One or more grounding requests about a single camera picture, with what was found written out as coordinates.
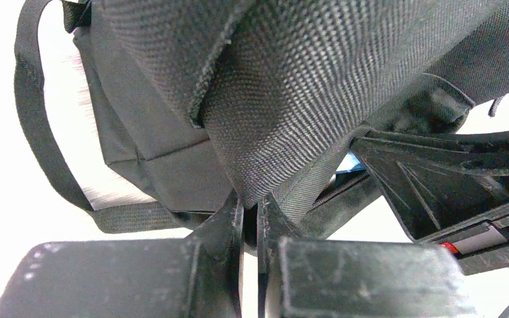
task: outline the black bag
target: black bag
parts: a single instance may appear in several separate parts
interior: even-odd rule
[[[37,28],[48,2],[27,0],[19,20],[19,119],[54,189],[106,233],[193,229],[232,190],[246,209],[271,193],[321,239],[381,194],[414,240],[443,240],[502,203],[411,206],[362,147],[367,171],[330,181],[370,131],[408,144],[444,134],[428,141],[442,147],[472,107],[509,93],[509,1],[64,1],[105,163],[158,200],[97,211],[46,118]]]

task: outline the white surface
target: white surface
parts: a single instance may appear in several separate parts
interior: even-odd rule
[[[13,43],[21,5],[21,0],[0,1],[0,295],[20,259],[36,244],[51,240],[183,237],[189,232],[105,235],[83,211],[66,203],[49,186],[28,148],[15,113]],[[77,51],[62,29],[60,8],[59,1],[54,1],[40,25],[46,102],[54,134],[95,206],[104,206],[105,202],[146,201],[147,196],[121,180],[101,161],[84,77],[78,68]],[[474,109],[461,132],[509,130],[509,95],[496,118],[489,119],[487,111],[488,105]],[[331,239],[408,241],[383,199],[371,204]],[[256,290],[256,259],[252,256],[245,257],[245,273],[248,274],[244,275],[244,288]],[[487,317],[498,316],[509,303],[509,270],[470,276],[467,283],[478,309]],[[255,317],[256,297],[244,301],[245,317]]]

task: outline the backpack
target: backpack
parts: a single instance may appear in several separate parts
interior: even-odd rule
[[[63,1],[104,162],[157,200],[97,210],[46,117],[48,2],[19,19],[17,111],[51,186],[103,232],[196,229],[236,197],[256,254],[257,210],[326,239],[384,195],[466,274],[509,267],[509,132],[453,134],[509,93],[509,1]]]

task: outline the red cap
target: red cap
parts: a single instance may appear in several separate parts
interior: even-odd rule
[[[440,246],[444,246],[451,254],[459,254],[459,251],[451,243],[441,243]]]

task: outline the bag strap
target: bag strap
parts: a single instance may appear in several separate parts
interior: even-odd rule
[[[75,180],[54,138],[44,104],[44,72],[38,45],[38,25],[51,0],[26,0],[15,40],[17,114],[30,149],[50,185],[65,200],[87,211],[105,233],[125,233],[181,227],[158,202],[94,210]]]

